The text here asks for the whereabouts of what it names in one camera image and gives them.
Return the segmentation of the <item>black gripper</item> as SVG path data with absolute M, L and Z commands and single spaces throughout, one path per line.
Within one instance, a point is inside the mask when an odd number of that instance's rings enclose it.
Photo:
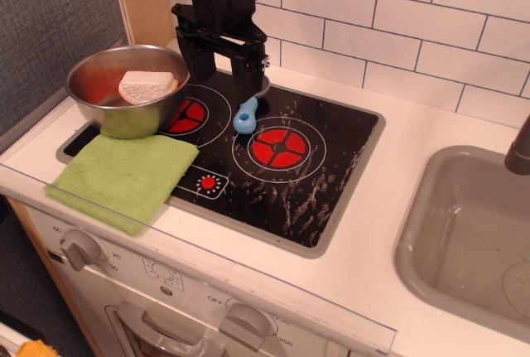
M 214 54 L 230 58 L 234 93 L 240 103 L 263 90 L 267 36 L 253 23 L 257 0 L 191 0 L 171 9 L 176 38 L 190 77 L 203 82 L 214 75 Z

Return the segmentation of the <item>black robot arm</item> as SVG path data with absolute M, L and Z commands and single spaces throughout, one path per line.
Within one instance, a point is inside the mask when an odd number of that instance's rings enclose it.
M 253 22 L 257 0 L 191 0 L 175 4 L 176 38 L 190 77 L 209 79 L 214 56 L 230 59 L 234 93 L 244 102 L 263 90 L 267 35 Z

